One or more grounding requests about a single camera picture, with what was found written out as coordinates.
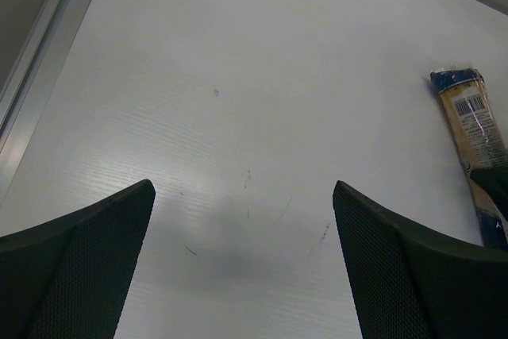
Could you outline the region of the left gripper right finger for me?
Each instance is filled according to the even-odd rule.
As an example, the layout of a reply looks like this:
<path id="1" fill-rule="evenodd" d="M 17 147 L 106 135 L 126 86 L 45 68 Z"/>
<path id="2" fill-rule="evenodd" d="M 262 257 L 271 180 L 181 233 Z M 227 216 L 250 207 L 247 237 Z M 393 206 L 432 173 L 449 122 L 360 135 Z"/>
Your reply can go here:
<path id="1" fill-rule="evenodd" d="M 333 208 L 363 337 L 506 337 L 505 245 L 444 235 L 341 181 Z"/>

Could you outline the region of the pasta bag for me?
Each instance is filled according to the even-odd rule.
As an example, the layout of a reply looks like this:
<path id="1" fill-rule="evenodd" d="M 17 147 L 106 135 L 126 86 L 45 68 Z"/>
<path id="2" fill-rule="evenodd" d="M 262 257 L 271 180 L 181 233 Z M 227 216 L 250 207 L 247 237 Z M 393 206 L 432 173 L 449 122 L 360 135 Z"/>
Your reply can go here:
<path id="1" fill-rule="evenodd" d="M 471 172 L 507 164 L 507 151 L 491 112 L 485 82 L 474 68 L 433 71 L 436 89 L 447 118 L 456 151 L 471 190 L 476 216 L 488 248 L 507 250 L 507 219 Z"/>

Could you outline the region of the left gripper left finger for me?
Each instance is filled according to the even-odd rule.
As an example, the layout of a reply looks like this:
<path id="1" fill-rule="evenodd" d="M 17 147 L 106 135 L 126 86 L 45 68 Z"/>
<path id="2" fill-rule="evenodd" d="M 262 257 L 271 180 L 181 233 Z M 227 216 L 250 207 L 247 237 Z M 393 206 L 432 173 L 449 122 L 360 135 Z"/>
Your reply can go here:
<path id="1" fill-rule="evenodd" d="M 156 191 L 144 179 L 1 238 L 3 338 L 112 338 Z"/>

